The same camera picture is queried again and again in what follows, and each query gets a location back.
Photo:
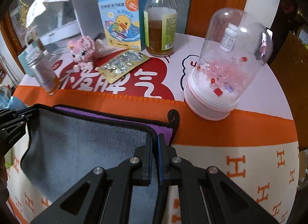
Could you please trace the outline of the green tissue pack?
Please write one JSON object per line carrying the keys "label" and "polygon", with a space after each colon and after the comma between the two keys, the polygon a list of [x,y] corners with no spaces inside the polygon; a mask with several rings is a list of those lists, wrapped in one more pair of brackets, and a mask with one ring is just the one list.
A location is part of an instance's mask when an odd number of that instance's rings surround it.
{"label": "green tissue pack", "polygon": [[8,169],[14,164],[14,154],[13,149],[11,148],[8,153],[5,155],[5,167]]}

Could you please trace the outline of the blue castle snow globe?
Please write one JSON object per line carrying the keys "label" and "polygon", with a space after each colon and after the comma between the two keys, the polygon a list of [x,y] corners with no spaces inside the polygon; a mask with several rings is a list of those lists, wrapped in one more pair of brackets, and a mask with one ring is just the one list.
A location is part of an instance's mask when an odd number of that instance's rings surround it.
{"label": "blue castle snow globe", "polygon": [[0,89],[0,109],[23,110],[27,106],[17,97],[12,96],[8,87],[1,85]]}

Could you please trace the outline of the pink toy cat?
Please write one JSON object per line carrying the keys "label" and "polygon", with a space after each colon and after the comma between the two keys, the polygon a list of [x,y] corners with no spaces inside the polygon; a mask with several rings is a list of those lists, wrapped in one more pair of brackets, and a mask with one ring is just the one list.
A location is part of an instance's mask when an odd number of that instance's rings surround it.
{"label": "pink toy cat", "polygon": [[94,61],[103,57],[104,46],[100,39],[92,39],[90,36],[81,36],[78,40],[68,41],[67,48],[75,63],[75,72],[91,71],[94,69]]}

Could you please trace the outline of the foil pill blister pack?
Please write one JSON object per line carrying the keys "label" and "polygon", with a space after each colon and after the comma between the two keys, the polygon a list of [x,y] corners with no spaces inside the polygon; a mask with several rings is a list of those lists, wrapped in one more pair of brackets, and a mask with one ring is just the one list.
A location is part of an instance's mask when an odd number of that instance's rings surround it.
{"label": "foil pill blister pack", "polygon": [[141,52],[126,50],[102,64],[98,72],[108,83],[114,83],[148,60],[150,57]]}

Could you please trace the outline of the teal cylindrical container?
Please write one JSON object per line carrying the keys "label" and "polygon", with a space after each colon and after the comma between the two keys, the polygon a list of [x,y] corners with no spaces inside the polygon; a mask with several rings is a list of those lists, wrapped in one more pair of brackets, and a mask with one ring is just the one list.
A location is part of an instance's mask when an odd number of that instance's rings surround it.
{"label": "teal cylindrical container", "polygon": [[29,77],[33,77],[34,73],[33,71],[29,68],[28,66],[28,62],[26,60],[26,56],[27,56],[27,52],[26,50],[22,51],[19,55],[18,55],[18,60],[24,70],[24,72],[29,76]]}

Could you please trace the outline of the white desktop appliance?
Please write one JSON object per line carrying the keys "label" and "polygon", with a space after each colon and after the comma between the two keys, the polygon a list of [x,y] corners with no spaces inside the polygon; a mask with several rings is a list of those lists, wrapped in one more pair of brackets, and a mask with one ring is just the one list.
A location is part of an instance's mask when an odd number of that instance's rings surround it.
{"label": "white desktop appliance", "polygon": [[81,36],[96,38],[103,30],[98,0],[50,3],[28,28],[38,26],[39,38],[51,55],[68,52],[67,43]]}

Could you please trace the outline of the pink dome music box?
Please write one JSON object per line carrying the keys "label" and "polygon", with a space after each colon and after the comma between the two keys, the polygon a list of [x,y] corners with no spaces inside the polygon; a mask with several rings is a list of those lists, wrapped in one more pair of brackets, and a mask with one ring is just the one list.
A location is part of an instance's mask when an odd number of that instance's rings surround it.
{"label": "pink dome music box", "polygon": [[[227,53],[220,49],[220,42],[229,23],[238,27],[238,36]],[[261,57],[263,32],[265,27],[243,10],[222,8],[213,14],[199,59],[184,88],[184,100],[195,114],[220,121],[236,108],[266,64]]]}

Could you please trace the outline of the orange H-pattern blanket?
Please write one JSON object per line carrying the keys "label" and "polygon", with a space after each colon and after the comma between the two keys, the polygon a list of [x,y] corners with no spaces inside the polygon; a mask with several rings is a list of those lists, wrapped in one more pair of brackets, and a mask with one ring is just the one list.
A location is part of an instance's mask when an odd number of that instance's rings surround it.
{"label": "orange H-pattern blanket", "polygon": [[279,223],[295,201],[299,148],[295,122],[280,85],[253,85],[239,108],[222,121],[207,121],[185,102],[79,90],[48,96],[37,86],[19,86],[15,96],[27,105],[58,104],[165,122],[176,109],[180,126],[173,145],[198,167],[217,166]]}

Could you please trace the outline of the black smartphone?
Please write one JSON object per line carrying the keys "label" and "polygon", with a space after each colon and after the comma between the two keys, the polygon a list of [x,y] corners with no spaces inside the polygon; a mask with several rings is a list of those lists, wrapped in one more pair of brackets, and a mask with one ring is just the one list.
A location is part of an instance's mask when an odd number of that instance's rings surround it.
{"label": "black smartphone", "polygon": [[262,44],[261,44],[261,57],[264,62],[267,62],[273,52],[273,32],[269,28],[265,28],[265,32],[262,33]]}

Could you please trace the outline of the blue duck carton box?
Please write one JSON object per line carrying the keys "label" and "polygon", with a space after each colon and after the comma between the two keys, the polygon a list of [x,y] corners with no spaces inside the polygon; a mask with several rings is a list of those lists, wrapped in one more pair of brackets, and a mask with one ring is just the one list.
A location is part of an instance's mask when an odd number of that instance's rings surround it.
{"label": "blue duck carton box", "polygon": [[142,51],[145,48],[144,8],[147,0],[98,0],[109,46]]}

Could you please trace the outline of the purple and grey towel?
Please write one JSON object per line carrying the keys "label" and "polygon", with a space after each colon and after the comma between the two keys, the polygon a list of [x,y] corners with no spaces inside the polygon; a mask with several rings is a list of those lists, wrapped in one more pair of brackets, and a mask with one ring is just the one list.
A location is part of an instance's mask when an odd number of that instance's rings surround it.
{"label": "purple and grey towel", "polygon": [[162,123],[63,106],[31,107],[36,112],[27,119],[30,144],[21,168],[52,204],[94,168],[107,170],[133,157],[150,134],[151,182],[133,187],[128,223],[162,223],[169,189],[159,181],[158,136],[171,144],[180,121],[176,110]]}

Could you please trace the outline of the white plastic squeeze bottle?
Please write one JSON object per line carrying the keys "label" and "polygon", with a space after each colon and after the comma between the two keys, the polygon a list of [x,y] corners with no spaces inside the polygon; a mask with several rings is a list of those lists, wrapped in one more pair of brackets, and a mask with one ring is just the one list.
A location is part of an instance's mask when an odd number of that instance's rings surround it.
{"label": "white plastic squeeze bottle", "polygon": [[26,61],[29,63],[32,59],[35,53],[38,51],[44,51],[45,48],[39,38],[39,30],[38,26],[35,25],[34,27],[30,28],[25,37],[24,37],[24,42],[26,44]]}

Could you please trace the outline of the glass bottle amber liquid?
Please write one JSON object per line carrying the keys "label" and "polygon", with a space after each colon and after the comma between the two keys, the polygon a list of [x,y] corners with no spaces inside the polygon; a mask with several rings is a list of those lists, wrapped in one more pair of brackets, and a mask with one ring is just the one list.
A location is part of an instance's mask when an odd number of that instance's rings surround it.
{"label": "glass bottle amber liquid", "polygon": [[144,34],[146,50],[150,55],[166,57],[172,54],[176,28],[176,0],[147,0],[144,8]]}

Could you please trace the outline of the silver orange can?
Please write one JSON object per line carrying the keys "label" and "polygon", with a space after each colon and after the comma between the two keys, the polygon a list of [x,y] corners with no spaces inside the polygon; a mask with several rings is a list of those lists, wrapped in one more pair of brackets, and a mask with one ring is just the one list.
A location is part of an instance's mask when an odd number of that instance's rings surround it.
{"label": "silver orange can", "polygon": [[34,77],[48,95],[53,95],[59,90],[60,80],[54,73],[51,64],[41,50],[35,51],[27,59],[28,67]]}

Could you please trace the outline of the small white pill bottle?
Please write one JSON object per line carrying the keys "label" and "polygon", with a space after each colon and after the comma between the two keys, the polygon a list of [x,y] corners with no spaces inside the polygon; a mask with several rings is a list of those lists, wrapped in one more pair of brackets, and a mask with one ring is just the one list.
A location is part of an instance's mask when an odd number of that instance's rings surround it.
{"label": "small white pill bottle", "polygon": [[237,36],[238,27],[232,23],[229,23],[227,28],[224,30],[224,34],[220,42],[220,49],[227,53],[231,52]]}

